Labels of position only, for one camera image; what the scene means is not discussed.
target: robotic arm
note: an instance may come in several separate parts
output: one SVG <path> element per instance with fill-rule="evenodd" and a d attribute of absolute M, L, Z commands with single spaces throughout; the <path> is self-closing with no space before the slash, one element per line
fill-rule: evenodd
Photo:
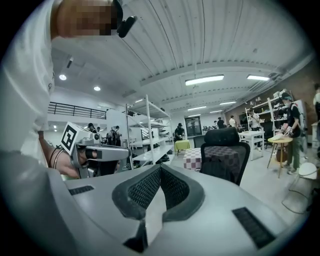
<path fill-rule="evenodd" d="M 72 122 L 66 124 L 61 146 L 69 154 L 70 161 L 77 168 L 81 179 L 91 178 L 97 174 L 104 175 L 106 172 L 103 168 L 113 168 L 114 170 L 119 160 L 126 159 L 131 154 L 126 147 L 101 144 L 98 134 Z M 84 165 L 81 165 L 79 161 L 79 152 L 81 151 L 85 151 L 85 156 L 88 159 Z M 96 158 L 93 158 L 93 151 L 97 154 Z M 97 162 L 108 162 L 108 164 L 97 164 Z"/>

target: woman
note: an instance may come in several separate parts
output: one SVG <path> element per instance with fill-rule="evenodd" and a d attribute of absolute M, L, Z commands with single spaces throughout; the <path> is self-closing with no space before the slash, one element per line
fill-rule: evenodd
<path fill-rule="evenodd" d="M 287 126 L 283 126 L 281 131 L 293 139 L 287 146 L 287 162 L 282 167 L 287 168 L 288 174 L 292 175 L 300 166 L 300 112 L 288 93 L 284 92 L 281 99 L 287 107 Z"/>

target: metal railing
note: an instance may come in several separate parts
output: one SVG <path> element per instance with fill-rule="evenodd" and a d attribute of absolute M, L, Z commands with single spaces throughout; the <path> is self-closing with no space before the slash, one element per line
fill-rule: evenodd
<path fill-rule="evenodd" d="M 62 104 L 57 102 L 50 102 L 48 107 L 48 113 L 54 115 L 67 115 L 74 117 L 97 118 L 105 120 L 107 119 L 106 111 L 96 110 L 82 106 Z"/>

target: brick wall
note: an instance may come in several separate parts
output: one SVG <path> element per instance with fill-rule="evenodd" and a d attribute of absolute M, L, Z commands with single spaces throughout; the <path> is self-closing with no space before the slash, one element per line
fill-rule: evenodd
<path fill-rule="evenodd" d="M 305 104 L 306 109 L 306 121 L 308 125 L 308 134 L 312 134 L 311 125 L 317 121 L 317 115 L 315 112 L 313 100 L 315 96 L 314 84 L 320 83 L 320 65 L 319 62 L 314 59 L 304 68 L 291 75 L 287 79 L 281 81 L 275 87 L 267 90 L 266 92 L 259 95 L 262 102 L 266 102 L 267 98 L 271 99 L 274 97 L 274 93 L 287 89 L 291 91 L 295 101 L 302 100 Z M 242 104 L 225 113 L 226 120 L 230 119 L 231 115 L 234 115 L 234 119 L 237 123 L 240 122 L 239 115 L 245 112 L 245 107 L 249 108 L 249 104 Z"/>

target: chair headrest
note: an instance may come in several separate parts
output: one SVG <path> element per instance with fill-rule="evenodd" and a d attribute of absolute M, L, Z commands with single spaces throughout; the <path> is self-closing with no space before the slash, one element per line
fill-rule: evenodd
<path fill-rule="evenodd" d="M 235 127 L 209 130 L 205 136 L 205 143 L 215 146 L 232 146 L 240 140 Z"/>

